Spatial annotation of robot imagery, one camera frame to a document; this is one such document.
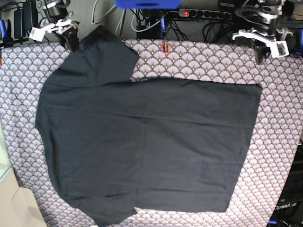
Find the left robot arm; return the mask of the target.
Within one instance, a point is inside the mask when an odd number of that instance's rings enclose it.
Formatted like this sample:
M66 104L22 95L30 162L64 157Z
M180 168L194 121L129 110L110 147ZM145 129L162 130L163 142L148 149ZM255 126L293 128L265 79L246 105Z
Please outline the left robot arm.
M272 53L272 43L278 41L278 19L282 14L283 0L246 0L237 15L251 28L245 38L250 39L257 64L263 64Z

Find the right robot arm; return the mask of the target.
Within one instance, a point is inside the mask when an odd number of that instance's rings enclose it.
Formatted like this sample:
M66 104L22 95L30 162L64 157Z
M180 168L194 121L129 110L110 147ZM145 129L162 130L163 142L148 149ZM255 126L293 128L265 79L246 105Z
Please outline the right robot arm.
M59 40L60 45L67 50L78 50L80 41L78 38L79 22L72 19L73 12L68 11L70 0L45 0L43 11L49 24L54 24L52 34Z

